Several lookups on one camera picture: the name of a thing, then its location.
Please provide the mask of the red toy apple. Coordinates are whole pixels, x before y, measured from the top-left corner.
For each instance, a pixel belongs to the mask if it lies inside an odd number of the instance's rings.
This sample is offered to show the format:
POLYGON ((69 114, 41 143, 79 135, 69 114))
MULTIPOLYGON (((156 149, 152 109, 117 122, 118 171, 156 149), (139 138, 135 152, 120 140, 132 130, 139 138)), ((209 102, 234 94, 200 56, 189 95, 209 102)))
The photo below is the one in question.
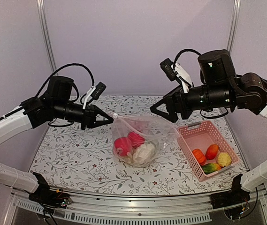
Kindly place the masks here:
POLYGON ((131 146, 134 149, 145 143, 145 138, 135 132, 129 132, 127 138, 131 141, 131 146))
POLYGON ((114 154, 124 157, 127 156, 128 153, 131 153, 132 146, 131 140, 128 137, 120 137, 114 141, 114 154))

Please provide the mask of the clear zip top bag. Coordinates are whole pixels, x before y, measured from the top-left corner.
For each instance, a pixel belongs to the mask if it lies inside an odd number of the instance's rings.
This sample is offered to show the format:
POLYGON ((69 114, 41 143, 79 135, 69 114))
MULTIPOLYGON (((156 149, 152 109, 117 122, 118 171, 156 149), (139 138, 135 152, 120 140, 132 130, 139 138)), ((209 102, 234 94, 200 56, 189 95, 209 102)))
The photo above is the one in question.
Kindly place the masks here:
POLYGON ((114 113, 113 119, 113 155, 134 167, 148 166, 179 137, 171 123, 160 117, 114 113))

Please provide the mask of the white toy cauliflower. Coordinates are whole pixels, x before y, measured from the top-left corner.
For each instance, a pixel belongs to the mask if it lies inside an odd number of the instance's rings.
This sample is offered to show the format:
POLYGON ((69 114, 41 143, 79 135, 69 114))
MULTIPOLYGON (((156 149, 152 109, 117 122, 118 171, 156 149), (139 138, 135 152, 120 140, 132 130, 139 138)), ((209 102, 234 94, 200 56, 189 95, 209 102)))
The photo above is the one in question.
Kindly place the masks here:
POLYGON ((133 164, 136 166, 144 166, 149 164, 156 153, 156 147, 152 143, 145 143, 135 149, 133 154, 133 164))

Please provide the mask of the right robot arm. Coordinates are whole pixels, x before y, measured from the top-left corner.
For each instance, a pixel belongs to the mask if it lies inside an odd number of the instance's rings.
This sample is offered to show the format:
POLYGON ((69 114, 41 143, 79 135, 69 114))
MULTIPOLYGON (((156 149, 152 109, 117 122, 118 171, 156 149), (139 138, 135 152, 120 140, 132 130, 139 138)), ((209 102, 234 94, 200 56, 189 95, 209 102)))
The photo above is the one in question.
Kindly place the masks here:
POLYGON ((183 49, 174 61, 165 59, 160 68, 170 81, 179 86, 151 106, 150 111, 168 121, 176 122, 178 116, 183 120, 193 111, 211 112, 215 108, 225 108, 227 112, 247 109, 267 119, 267 80, 255 73, 237 75, 226 49, 199 53, 193 49, 183 49), (195 87, 190 76, 177 63, 186 52, 198 56, 201 86, 195 87))

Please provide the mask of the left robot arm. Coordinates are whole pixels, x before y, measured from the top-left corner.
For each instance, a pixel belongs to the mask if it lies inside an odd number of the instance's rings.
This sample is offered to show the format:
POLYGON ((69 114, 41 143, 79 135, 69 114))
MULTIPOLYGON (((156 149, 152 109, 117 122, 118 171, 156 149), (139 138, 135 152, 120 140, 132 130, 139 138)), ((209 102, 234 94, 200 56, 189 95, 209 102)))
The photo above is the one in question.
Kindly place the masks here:
MULTIPOLYGON (((70 100, 72 90, 78 90, 74 80, 52 73, 41 86, 44 94, 37 94, 0 117, 0 145, 10 138, 39 127, 54 119, 66 120, 69 125, 80 123, 81 129, 97 128, 113 123, 113 118, 91 101, 97 100, 105 90, 103 83, 92 84, 83 97, 77 96, 80 103, 70 100)), ((0 184, 24 190, 35 195, 42 203, 50 203, 52 191, 39 173, 19 171, 0 163, 0 184)))

